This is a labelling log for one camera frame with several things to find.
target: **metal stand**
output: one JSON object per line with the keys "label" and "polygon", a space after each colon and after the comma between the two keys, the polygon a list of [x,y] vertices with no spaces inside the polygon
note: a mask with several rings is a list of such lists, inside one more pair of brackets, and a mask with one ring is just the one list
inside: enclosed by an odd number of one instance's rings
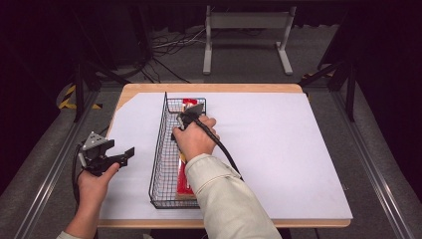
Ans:
{"label": "metal stand", "polygon": [[290,12],[276,12],[276,13],[238,13],[238,12],[211,12],[210,6],[207,6],[207,16],[205,20],[206,31],[206,45],[204,56],[203,74],[211,74],[211,57],[212,57],[212,42],[211,29],[220,28],[284,28],[284,38],[281,42],[276,42],[277,51],[279,52],[283,68],[286,75],[293,73],[291,64],[286,54],[286,44],[288,42],[290,30],[292,28],[293,20],[295,18],[296,7],[292,7]]}

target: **chair leg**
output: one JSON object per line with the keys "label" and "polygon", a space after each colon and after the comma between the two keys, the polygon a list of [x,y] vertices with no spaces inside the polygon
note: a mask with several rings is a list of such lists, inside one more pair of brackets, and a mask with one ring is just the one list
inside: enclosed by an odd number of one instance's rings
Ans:
{"label": "chair leg", "polygon": [[293,70],[289,62],[288,55],[286,54],[286,44],[288,43],[289,34],[292,29],[293,20],[295,19],[295,12],[296,12],[296,7],[292,7],[289,13],[289,18],[286,21],[285,34],[283,36],[283,41],[276,43],[277,51],[279,52],[280,59],[282,60],[283,68],[285,69],[285,73],[288,76],[293,74]]}
{"label": "chair leg", "polygon": [[205,20],[205,31],[207,35],[207,41],[205,44],[205,56],[204,56],[204,69],[202,73],[204,75],[211,74],[211,57],[212,57],[212,43],[211,43],[211,10],[210,6],[207,6],[207,17]]}

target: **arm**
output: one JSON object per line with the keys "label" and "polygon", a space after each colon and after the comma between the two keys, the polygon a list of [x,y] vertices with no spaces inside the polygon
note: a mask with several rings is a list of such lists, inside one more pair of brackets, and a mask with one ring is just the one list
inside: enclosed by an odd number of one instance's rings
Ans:
{"label": "arm", "polygon": [[58,238],[94,238],[108,183],[118,169],[119,165],[115,163],[100,177],[87,171],[81,173],[78,179],[80,205],[77,214]]}
{"label": "arm", "polygon": [[[214,119],[200,118],[212,128]],[[240,175],[211,156],[215,143],[196,123],[173,130],[188,161],[186,175],[197,197],[210,238],[281,238],[255,194]]]}

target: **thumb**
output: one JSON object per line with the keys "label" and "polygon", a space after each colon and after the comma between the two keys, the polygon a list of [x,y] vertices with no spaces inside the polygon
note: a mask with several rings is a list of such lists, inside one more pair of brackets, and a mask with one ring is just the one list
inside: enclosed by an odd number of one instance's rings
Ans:
{"label": "thumb", "polygon": [[118,169],[120,168],[120,165],[118,165],[117,162],[113,163],[105,173],[103,173],[102,178],[106,180],[106,182],[109,182],[111,178],[118,172]]}
{"label": "thumb", "polygon": [[180,130],[180,128],[178,128],[178,127],[173,128],[173,134],[174,134],[174,137],[176,138],[176,140],[179,138],[181,133],[182,133],[182,130]]}

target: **white sleeve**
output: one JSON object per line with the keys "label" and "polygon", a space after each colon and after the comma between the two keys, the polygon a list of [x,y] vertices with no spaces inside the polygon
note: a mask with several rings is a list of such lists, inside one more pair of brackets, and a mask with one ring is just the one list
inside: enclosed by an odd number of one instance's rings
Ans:
{"label": "white sleeve", "polygon": [[81,238],[74,237],[71,234],[62,231],[62,233],[60,233],[60,235],[57,237],[57,239],[81,239]]}
{"label": "white sleeve", "polygon": [[231,166],[201,154],[187,163],[186,176],[209,238],[282,238],[255,194]]}

